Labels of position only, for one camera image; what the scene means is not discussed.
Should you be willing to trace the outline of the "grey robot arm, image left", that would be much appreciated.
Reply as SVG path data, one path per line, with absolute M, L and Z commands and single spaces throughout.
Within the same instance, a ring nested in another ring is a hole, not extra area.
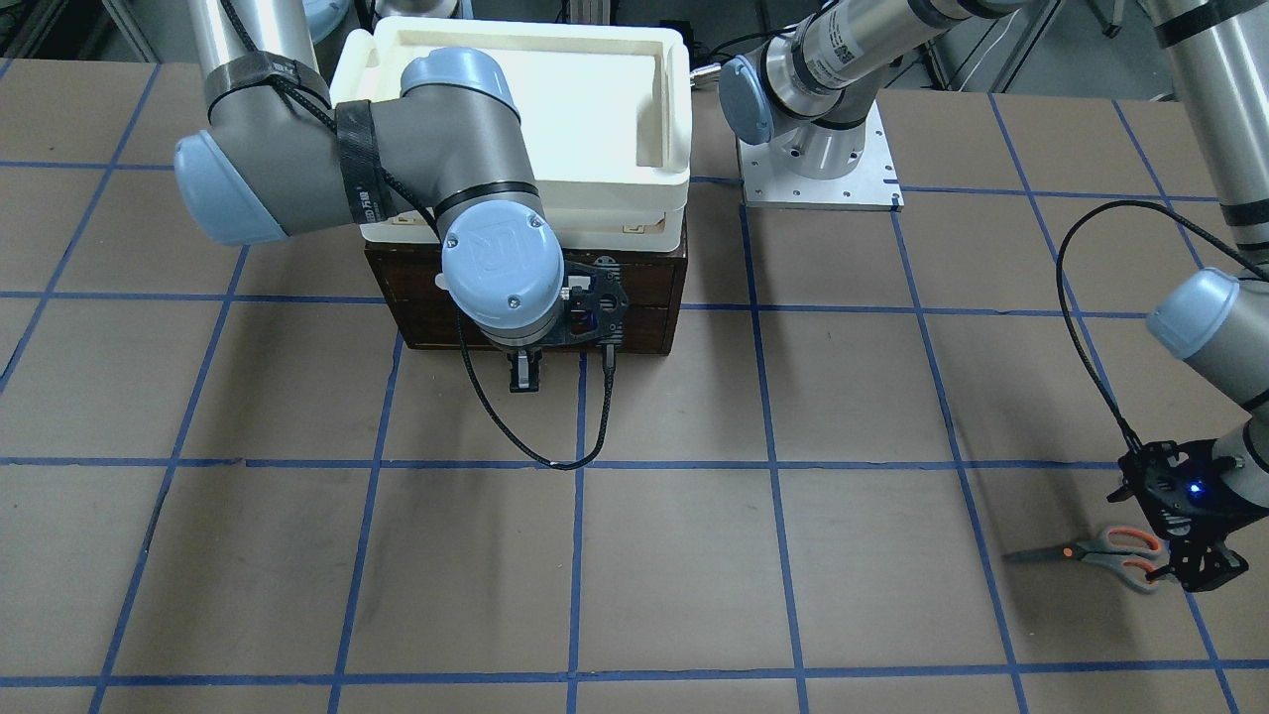
M 456 308 L 536 391 L 539 353 L 596 344 L 607 380 L 629 308 L 615 264 L 567 263 L 544 219 L 503 67 L 467 47 L 412 60 L 398 98 L 335 101 L 298 1 L 194 1 L 209 126 L 176 141 L 187 211 L 242 247 L 415 209 Z

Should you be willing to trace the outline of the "grey robot arm, image right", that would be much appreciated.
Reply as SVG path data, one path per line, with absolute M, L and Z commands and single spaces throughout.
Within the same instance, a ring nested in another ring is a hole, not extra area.
M 851 176 L 890 137 L 869 123 L 890 63 L 962 23 L 1025 9 L 1024 1 L 822 1 L 793 27 L 753 37 L 747 53 L 720 46 L 714 91 L 739 146 L 747 205 L 826 211 L 860 195 Z M 1147 587 L 1174 580 L 1206 592 L 1249 568 L 1225 538 L 1266 516 L 1266 4 L 1147 1 L 1145 11 L 1200 153 L 1192 171 L 1211 178 L 1200 200 L 1220 212 L 1228 241 L 1183 216 L 1192 197 L 1162 184 L 1154 194 L 1037 188 L 1025 148 L 1003 114 L 995 122 L 1018 172 L 1008 195 L 1032 208 L 1049 254 L 1056 315 L 1123 443 L 1110 501 L 1132 498 L 1167 557 L 1165 564 L 1113 561 L 1143 569 Z M 1114 209 L 1159 213 L 1187 243 L 1203 238 L 1239 264 L 1233 275 L 1203 264 L 1146 316 L 1173 356 L 1247 413 L 1232 432 L 1146 443 L 1098 369 L 1088 308 L 1067 270 L 1079 231 Z

